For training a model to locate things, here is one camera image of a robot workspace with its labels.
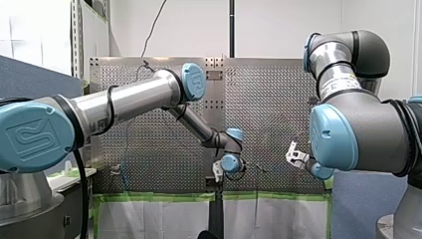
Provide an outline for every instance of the white wall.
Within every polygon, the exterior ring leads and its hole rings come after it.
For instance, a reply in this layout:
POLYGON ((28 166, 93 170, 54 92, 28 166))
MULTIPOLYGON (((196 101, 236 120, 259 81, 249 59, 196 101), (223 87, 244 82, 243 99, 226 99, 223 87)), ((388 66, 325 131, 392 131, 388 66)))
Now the white wall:
POLYGON ((414 75, 415 4, 419 0, 343 0, 342 30, 365 29, 380 35, 391 54, 382 99, 408 99, 416 88, 414 75))
POLYGON ((302 58, 313 32, 341 29, 341 0, 237 0, 236 57, 302 58))
MULTIPOLYGON (((110 0, 110 51, 140 56, 162 1, 110 0)), ((301 58, 307 36, 341 29, 341 0, 236 1, 236 57, 301 58)), ((229 55, 228 0, 168 1, 145 56, 229 55)))
MULTIPOLYGON (((112 56, 140 56, 161 0, 110 0, 112 56)), ((204 57, 228 54, 227 0, 168 1, 145 56, 204 57)))

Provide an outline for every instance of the robotic arm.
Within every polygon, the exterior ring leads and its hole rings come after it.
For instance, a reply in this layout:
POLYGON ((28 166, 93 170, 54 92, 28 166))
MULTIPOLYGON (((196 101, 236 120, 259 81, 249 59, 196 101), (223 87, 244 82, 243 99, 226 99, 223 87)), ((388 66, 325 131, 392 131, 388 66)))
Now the robotic arm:
POLYGON ((0 170, 28 173, 54 166, 84 145, 91 135, 157 108, 169 110, 206 147, 224 148, 228 171, 243 170, 239 159, 243 133, 230 128, 217 132, 186 102, 205 95, 202 70, 185 64, 176 71, 161 70, 147 81, 66 99, 63 96, 15 103, 0 108, 0 170))
POLYGON ((293 141, 287 159, 320 179, 330 178, 334 169, 407 175, 394 238, 421 238, 422 98, 382 102, 376 94, 389 66, 386 44, 371 32, 313 34, 305 70, 316 79, 319 97, 310 123, 314 157, 296 151, 293 141))

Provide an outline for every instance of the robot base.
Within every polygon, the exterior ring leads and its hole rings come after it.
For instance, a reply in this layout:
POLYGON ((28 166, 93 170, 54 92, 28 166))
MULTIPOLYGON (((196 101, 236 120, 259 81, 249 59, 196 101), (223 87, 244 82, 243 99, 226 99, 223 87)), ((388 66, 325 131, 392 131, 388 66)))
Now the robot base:
POLYGON ((2 239, 65 238, 65 197, 55 194, 48 208, 0 221, 2 239))

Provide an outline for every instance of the metal frame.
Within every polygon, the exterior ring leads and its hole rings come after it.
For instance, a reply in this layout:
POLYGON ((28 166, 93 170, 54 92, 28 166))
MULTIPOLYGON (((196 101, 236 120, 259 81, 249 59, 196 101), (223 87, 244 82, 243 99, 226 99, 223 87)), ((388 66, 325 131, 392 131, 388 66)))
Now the metal frame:
POLYGON ((84 37, 81 0, 71 2, 72 76, 84 78, 84 37))

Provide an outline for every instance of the black cable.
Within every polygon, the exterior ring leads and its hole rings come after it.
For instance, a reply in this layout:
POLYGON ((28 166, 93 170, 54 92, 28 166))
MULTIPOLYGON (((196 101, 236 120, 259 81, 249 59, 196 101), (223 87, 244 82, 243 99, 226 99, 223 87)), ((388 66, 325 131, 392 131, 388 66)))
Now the black cable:
POLYGON ((227 173, 224 172, 224 176, 227 177, 230 181, 240 181, 246 174, 246 171, 241 171, 238 173, 227 173))
POLYGON ((216 136, 214 137, 214 146, 215 146, 215 156, 214 157, 217 157, 218 153, 220 152, 220 143, 221 143, 220 132, 217 129, 215 129, 214 127, 211 127, 211 129, 214 133, 216 133, 216 136))
POLYGON ((12 103, 22 103, 22 102, 28 102, 31 101, 29 98, 8 98, 0 100, 0 107, 12 104, 12 103))
POLYGON ((90 198, 88 196, 88 180, 85 174, 85 165, 78 149, 74 151, 75 160, 78 165, 78 170, 81 177, 82 187, 82 225, 81 225, 81 239, 87 238, 88 235, 88 221, 90 217, 90 198))
POLYGON ((143 46, 143 52, 142 52, 142 55, 140 55, 140 58, 143 58, 143 56, 145 55, 145 52, 146 52, 146 47, 148 46, 148 41, 149 41, 149 39, 152 37, 152 33, 154 32, 154 29, 155 29, 155 24, 157 23, 158 18, 159 18, 159 16, 161 15, 161 11, 162 11, 162 9, 164 8, 164 5, 165 5, 165 3, 166 3, 166 2, 167 2, 167 0, 164 0, 164 1, 162 2, 161 7, 159 8, 158 14, 157 14, 157 16, 155 17, 154 22, 152 23, 151 31, 149 32, 149 35, 148 35, 148 37, 147 37, 147 38, 146 38, 146 40, 145 40, 145 45, 143 46))
POLYGON ((106 92, 106 100, 107 100, 108 111, 109 111, 109 122, 108 122, 108 125, 103 129, 103 131, 93 134, 94 136, 106 133, 114 125, 114 119, 116 115, 114 111, 114 103, 112 102, 112 98, 111 98, 111 92, 112 92, 112 89, 117 88, 117 87, 118 86, 108 87, 108 90, 106 92))
POLYGON ((183 112, 182 112, 182 114, 180 114, 180 116, 178 116, 176 118, 176 121, 179 121, 180 119, 182 119, 184 117, 184 115, 186 114, 187 106, 189 106, 189 104, 187 104, 187 103, 184 104, 183 112))

